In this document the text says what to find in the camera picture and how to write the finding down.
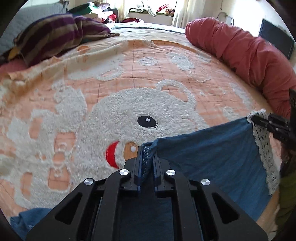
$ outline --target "bed sheet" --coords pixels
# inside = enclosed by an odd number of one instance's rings
[[[256,90],[184,34],[147,28],[112,32],[120,36],[2,78],[0,171],[6,172],[0,176],[0,207],[7,217],[54,207],[84,178],[106,178],[123,167],[144,142],[226,123],[252,110],[271,112]],[[166,95],[159,98],[160,92]],[[180,104],[172,105],[170,98]],[[153,116],[158,128],[140,127],[137,118],[144,114]],[[81,149],[91,138],[83,134],[89,118],[101,133],[100,145]],[[279,167],[280,144],[273,139],[271,144]],[[80,155],[85,151],[89,160]],[[278,191],[258,220],[266,231],[273,227],[277,203]]]

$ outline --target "red mouth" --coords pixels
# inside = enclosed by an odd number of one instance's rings
[[[108,146],[107,150],[106,150],[106,160],[109,163],[110,166],[119,169],[119,167],[116,164],[115,161],[115,148],[117,146],[117,144],[119,143],[119,141],[113,142],[111,145]]]

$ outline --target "white lace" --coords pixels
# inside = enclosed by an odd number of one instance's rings
[[[262,118],[267,119],[267,114],[265,109],[259,111],[253,111],[247,115],[247,120],[249,123],[253,124],[253,135],[256,144],[259,148],[260,159],[263,163],[263,167],[266,170],[266,183],[269,189],[269,195],[273,194],[279,185],[279,172],[274,163],[274,157],[270,145],[269,132],[263,126],[255,125],[251,118],[254,115],[258,115]]]

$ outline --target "bear ear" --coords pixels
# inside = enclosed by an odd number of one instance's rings
[[[166,91],[167,93],[186,102],[190,107],[195,109],[196,99],[194,95],[182,83],[176,80],[162,80],[157,83],[156,89],[160,91]]]

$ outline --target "triangular cutout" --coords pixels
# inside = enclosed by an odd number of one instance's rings
[[[218,193],[213,193],[212,196],[224,224],[231,223],[239,218],[238,213]]]
[[[55,219],[70,225],[82,198],[82,194],[78,193],[63,209],[55,216]]]

